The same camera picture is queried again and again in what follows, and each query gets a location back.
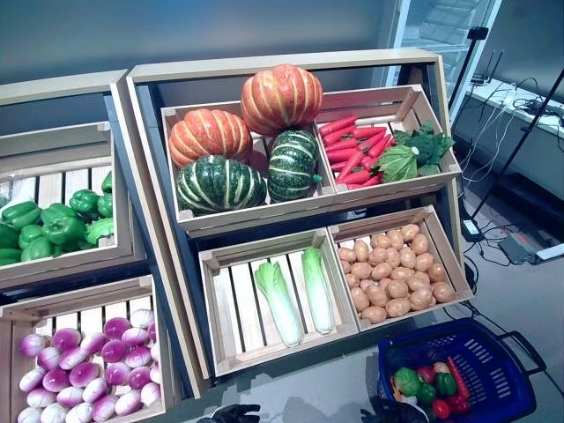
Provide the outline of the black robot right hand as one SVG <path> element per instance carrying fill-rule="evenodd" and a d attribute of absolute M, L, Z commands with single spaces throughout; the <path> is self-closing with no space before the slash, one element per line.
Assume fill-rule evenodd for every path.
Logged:
<path fill-rule="evenodd" d="M 389 399 L 377 398 L 373 412 L 360 410 L 362 422 L 427 423 L 427 415 L 417 406 Z"/>

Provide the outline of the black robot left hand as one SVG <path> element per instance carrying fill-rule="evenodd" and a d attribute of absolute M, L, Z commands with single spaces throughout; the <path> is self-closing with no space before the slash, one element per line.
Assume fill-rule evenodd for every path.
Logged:
<path fill-rule="evenodd" d="M 230 404 L 220 407 L 210 416 L 202 417 L 197 423 L 257 423 L 260 410 L 259 404 Z"/>

